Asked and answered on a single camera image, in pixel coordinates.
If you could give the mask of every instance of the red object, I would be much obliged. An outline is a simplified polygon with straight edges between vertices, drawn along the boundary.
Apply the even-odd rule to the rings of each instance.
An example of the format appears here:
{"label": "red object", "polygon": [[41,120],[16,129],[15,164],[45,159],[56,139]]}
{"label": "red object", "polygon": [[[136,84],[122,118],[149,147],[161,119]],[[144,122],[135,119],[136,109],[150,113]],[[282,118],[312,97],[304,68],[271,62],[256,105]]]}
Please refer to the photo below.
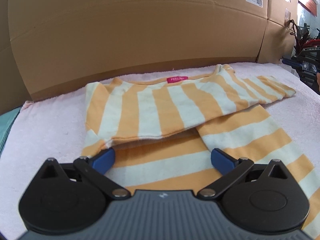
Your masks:
{"label": "red object", "polygon": [[179,82],[182,80],[186,80],[188,79],[188,77],[171,77],[171,78],[167,78],[167,82],[168,83],[175,83],[175,82]]}
{"label": "red object", "polygon": [[317,16],[317,5],[313,0],[298,0],[314,16]]}
{"label": "red object", "polygon": [[302,48],[304,49],[304,48],[316,47],[316,46],[320,46],[320,40],[307,41]]}

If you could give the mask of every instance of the metal screw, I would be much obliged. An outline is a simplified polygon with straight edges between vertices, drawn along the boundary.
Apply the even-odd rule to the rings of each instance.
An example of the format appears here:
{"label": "metal screw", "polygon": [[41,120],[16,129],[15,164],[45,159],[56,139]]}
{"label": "metal screw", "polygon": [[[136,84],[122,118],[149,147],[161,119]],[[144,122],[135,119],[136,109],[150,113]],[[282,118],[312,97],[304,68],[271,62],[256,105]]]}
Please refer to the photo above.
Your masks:
{"label": "metal screw", "polygon": [[125,190],[124,188],[117,188],[112,191],[112,194],[115,197],[126,197],[128,195],[128,191]]}
{"label": "metal screw", "polygon": [[84,160],[85,162],[88,162],[89,158],[87,156],[80,156],[79,159]]}
{"label": "metal screw", "polygon": [[202,197],[213,197],[216,194],[216,192],[211,188],[204,188],[200,190],[199,194]]}

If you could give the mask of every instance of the cardboard box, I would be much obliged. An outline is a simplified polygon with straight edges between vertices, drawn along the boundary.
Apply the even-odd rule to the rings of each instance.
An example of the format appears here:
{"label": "cardboard box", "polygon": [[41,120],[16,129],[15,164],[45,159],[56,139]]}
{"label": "cardboard box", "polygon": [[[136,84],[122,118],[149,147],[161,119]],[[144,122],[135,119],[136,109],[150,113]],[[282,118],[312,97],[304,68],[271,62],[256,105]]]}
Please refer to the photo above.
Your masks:
{"label": "cardboard box", "polygon": [[298,0],[268,0],[268,19],[282,26],[293,19],[297,23]]}
{"label": "cardboard box", "polygon": [[0,114],[22,105],[26,100],[31,98],[11,51],[8,0],[0,0]]}
{"label": "cardboard box", "polygon": [[5,16],[1,24],[6,28],[0,33],[6,40],[0,47],[6,51],[6,59],[0,62],[14,66],[2,70],[12,72],[6,84],[19,85],[2,95],[17,98],[6,109],[21,104],[28,94],[41,100],[128,73],[257,59],[275,62],[282,50],[274,45],[284,45],[283,52],[293,46],[288,30],[280,27],[284,25],[283,10],[294,10],[294,3],[7,0],[1,9]]}
{"label": "cardboard box", "polygon": [[290,32],[288,28],[268,20],[257,62],[279,64],[282,56],[290,58],[294,46],[294,36]]}

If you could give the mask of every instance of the barcode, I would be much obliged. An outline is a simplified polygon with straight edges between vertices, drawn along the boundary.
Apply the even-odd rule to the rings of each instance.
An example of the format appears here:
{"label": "barcode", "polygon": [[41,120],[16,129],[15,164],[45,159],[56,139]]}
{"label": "barcode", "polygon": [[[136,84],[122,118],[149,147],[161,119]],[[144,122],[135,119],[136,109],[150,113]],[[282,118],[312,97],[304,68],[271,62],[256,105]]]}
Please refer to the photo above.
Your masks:
{"label": "barcode", "polygon": [[257,4],[262,7],[262,0],[257,0]]}

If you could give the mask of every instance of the black machine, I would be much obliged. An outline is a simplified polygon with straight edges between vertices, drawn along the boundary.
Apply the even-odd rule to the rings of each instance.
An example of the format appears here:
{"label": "black machine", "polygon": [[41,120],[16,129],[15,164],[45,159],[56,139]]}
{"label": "black machine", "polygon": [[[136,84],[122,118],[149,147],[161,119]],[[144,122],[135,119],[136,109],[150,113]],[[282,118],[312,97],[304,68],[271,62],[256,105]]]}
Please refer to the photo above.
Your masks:
{"label": "black machine", "polygon": [[298,56],[292,59],[284,58],[282,63],[295,69],[300,80],[320,95],[316,73],[320,72],[320,47],[304,48]]}
{"label": "black machine", "polygon": [[[106,150],[96,160],[112,162],[113,154]],[[223,176],[196,195],[136,190],[131,196],[94,159],[49,158],[20,200],[28,231],[19,240],[311,239],[301,231],[308,199],[280,160],[254,164],[214,149],[211,162]]]}

